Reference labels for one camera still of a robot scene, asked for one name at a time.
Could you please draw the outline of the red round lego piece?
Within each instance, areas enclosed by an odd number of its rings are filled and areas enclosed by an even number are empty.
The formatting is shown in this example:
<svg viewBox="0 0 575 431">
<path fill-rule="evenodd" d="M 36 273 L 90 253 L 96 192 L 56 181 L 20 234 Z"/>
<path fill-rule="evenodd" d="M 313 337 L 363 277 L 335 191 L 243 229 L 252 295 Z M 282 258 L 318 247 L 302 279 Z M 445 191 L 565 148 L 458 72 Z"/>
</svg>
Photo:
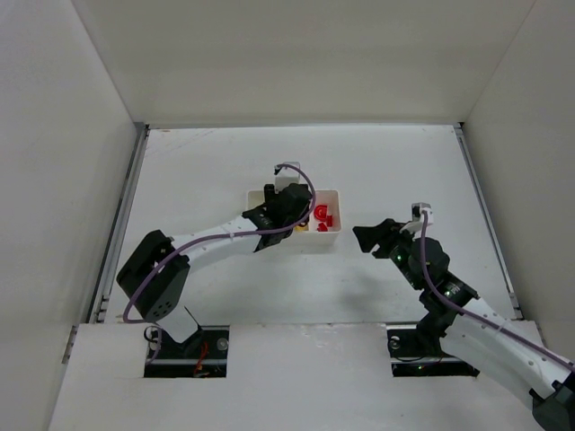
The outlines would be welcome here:
<svg viewBox="0 0 575 431">
<path fill-rule="evenodd" d="M 317 205 L 314 208 L 314 218 L 319 222 L 326 222 L 329 217 L 328 206 L 325 204 Z"/>
</svg>

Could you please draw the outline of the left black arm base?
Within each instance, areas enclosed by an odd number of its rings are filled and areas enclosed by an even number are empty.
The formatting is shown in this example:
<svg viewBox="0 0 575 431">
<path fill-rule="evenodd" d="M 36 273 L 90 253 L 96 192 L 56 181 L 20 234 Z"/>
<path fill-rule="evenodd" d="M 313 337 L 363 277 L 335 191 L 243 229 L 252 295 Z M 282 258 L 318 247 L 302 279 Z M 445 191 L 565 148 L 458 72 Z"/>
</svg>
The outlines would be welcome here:
<svg viewBox="0 0 575 431">
<path fill-rule="evenodd" d="M 205 326 L 184 343 L 176 343 L 166 331 L 157 327 L 145 329 L 148 343 L 145 378 L 225 378 L 230 329 L 227 326 Z"/>
</svg>

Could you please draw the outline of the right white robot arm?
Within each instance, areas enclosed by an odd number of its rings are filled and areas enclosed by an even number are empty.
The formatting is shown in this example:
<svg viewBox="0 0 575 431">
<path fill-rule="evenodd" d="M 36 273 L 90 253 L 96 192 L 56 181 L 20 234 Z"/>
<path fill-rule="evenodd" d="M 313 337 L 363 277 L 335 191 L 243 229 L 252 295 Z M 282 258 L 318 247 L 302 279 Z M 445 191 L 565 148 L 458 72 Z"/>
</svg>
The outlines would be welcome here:
<svg viewBox="0 0 575 431">
<path fill-rule="evenodd" d="M 439 241 L 391 218 L 352 229 L 358 246 L 390 260 L 419 292 L 426 315 L 416 324 L 421 345 L 454 356 L 510 391 L 544 430 L 574 428 L 574 364 L 519 333 L 449 269 Z"/>
</svg>

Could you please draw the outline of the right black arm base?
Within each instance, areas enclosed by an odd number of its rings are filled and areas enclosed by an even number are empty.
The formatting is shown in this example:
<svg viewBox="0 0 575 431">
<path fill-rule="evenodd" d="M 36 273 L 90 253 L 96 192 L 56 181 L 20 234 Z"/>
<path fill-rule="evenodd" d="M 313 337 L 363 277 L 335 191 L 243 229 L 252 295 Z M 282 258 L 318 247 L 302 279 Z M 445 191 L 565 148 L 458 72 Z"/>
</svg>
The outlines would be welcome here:
<svg viewBox="0 0 575 431">
<path fill-rule="evenodd" d="M 387 325 L 387 350 L 393 377 L 478 377 L 480 371 L 442 347 L 454 319 L 427 314 L 420 321 Z"/>
</svg>

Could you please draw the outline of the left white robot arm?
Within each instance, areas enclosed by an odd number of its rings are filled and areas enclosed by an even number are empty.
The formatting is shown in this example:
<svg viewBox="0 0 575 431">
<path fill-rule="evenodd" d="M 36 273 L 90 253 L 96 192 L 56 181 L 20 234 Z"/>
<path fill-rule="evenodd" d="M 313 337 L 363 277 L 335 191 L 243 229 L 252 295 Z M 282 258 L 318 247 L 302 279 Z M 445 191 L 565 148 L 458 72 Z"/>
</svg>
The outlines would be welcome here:
<svg viewBox="0 0 575 431">
<path fill-rule="evenodd" d="M 190 342 L 200 326 L 180 304 L 188 277 L 219 261 L 281 243 L 309 218 L 314 204 L 313 186 L 291 183 L 263 204 L 201 233 L 173 238 L 160 230 L 148 233 L 116 278 L 128 298 L 122 320 L 154 324 L 175 343 Z"/>
</svg>

